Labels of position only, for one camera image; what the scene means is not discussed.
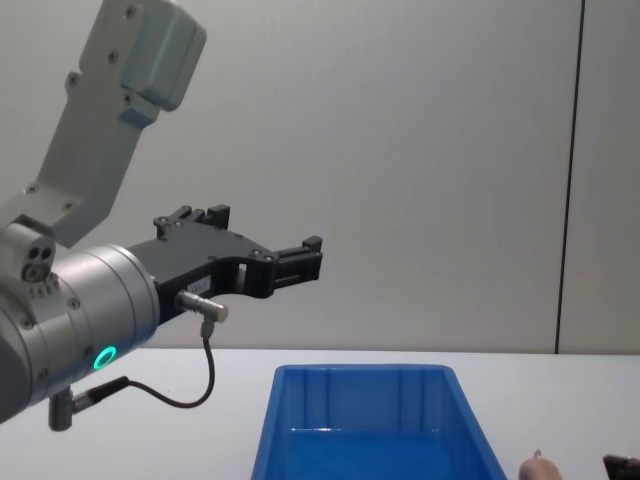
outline blue plastic bin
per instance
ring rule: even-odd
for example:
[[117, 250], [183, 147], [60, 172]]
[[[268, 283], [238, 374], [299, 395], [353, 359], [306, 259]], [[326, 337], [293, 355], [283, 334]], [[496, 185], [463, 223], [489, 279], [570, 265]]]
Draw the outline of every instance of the blue plastic bin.
[[506, 480], [448, 367], [276, 371], [252, 480]]

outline green led ring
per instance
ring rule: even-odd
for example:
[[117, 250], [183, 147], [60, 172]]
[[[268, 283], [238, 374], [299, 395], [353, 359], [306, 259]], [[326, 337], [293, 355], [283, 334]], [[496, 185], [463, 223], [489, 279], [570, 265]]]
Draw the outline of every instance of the green led ring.
[[95, 362], [93, 362], [93, 368], [96, 370], [100, 370], [103, 367], [109, 365], [116, 355], [118, 354], [118, 350], [113, 345], [102, 350], [98, 356], [96, 357]]

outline silver cylindrical actuator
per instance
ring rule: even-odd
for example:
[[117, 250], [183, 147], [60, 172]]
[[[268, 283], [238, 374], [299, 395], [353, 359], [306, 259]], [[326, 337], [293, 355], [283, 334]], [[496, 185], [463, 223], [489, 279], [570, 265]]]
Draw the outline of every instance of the silver cylindrical actuator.
[[158, 326], [153, 278], [127, 250], [57, 261], [26, 296], [0, 290], [0, 423], [146, 342]]

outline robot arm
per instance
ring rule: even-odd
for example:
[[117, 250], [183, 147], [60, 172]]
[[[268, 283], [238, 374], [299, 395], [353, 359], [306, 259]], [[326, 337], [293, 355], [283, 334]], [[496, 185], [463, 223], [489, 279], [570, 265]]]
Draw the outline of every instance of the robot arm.
[[320, 238], [269, 250], [228, 231], [225, 206], [182, 207], [154, 221], [154, 240], [54, 263], [56, 243], [108, 216], [142, 130], [180, 105], [205, 38], [168, 0], [103, 1], [38, 179], [0, 208], [0, 423], [50, 398], [50, 426], [65, 430], [70, 385], [159, 324], [191, 310], [212, 325], [227, 315], [215, 295], [266, 298], [318, 278]]

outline white table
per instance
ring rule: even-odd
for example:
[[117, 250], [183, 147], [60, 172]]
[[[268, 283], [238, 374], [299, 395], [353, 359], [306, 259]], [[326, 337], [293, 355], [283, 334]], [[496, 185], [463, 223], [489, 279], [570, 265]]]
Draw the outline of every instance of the white table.
[[[306, 363], [452, 367], [509, 478], [517, 477], [519, 464], [538, 448], [559, 465], [565, 480], [605, 479], [604, 454], [640, 454], [640, 357], [288, 350], [214, 354], [216, 389], [195, 410], [170, 408], [127, 389], [74, 417], [66, 433], [48, 430], [46, 402], [0, 425], [0, 477], [248, 479], [274, 370]], [[200, 396], [207, 379], [200, 350], [141, 350], [74, 390], [124, 374], [186, 401]]]

